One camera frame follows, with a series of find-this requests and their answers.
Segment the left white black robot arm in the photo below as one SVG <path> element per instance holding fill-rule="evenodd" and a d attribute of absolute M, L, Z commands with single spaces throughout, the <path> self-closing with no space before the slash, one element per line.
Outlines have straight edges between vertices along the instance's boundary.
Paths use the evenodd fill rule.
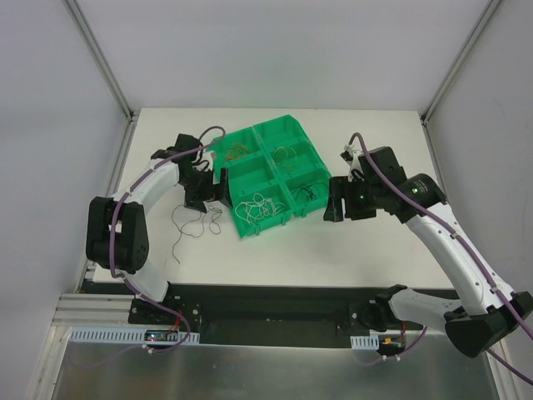
<path fill-rule="evenodd" d="M 232 207 L 229 172 L 222 168 L 216 175 L 206 151 L 226 136 L 204 144 L 200 137 L 180 134 L 174 145 L 159 149 L 142 173 L 111 197 L 95 197 L 89 205 L 86 257 L 122 280 L 140 298 L 149 298 L 147 314 L 156 323 L 169 323 L 176 314 L 176 304 L 166 297 L 169 283 L 159 267 L 149 260 L 150 243 L 147 215 L 171 188 L 184 189 L 183 206 L 206 213 L 206 204 L 220 202 Z"/>

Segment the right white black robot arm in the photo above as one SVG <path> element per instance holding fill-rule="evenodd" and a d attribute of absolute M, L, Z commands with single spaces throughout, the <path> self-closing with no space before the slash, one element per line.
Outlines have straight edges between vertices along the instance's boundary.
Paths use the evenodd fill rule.
<path fill-rule="evenodd" d="M 397 284 L 356 310 L 361 325 L 385 332 L 402 321 L 443 332 L 475 358 L 513 333 L 532 312 L 532 296 L 517 292 L 486 264 L 461 231 L 445 194 L 428 175 L 407 177 L 390 147 L 368 154 L 346 145 L 346 176 L 331 177 L 324 220 L 370 219 L 383 210 L 429 250 L 456 292 L 450 300 Z"/>

